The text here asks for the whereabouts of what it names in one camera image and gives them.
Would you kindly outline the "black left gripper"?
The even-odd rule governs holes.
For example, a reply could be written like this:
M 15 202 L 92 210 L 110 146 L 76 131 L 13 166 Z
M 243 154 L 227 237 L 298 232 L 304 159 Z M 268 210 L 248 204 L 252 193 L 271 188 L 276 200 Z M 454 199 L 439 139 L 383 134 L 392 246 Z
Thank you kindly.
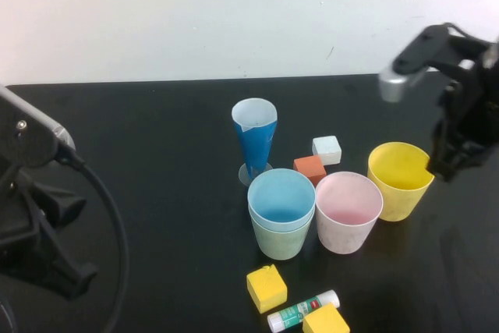
M 1 159 L 1 275 L 56 292 L 68 300 L 85 294 L 97 275 L 92 263 L 78 264 L 53 228 L 74 222 L 87 200 L 34 181 Z M 48 223 L 41 223 L 44 216 Z

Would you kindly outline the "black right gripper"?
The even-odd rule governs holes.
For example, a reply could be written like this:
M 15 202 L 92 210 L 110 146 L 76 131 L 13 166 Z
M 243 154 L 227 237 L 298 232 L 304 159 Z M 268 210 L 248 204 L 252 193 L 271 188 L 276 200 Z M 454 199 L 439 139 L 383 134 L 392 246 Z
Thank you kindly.
M 426 166 L 445 182 L 483 165 L 498 146 L 498 43 L 451 36 L 449 44 L 454 59 L 436 67 L 451 83 L 439 99 Z

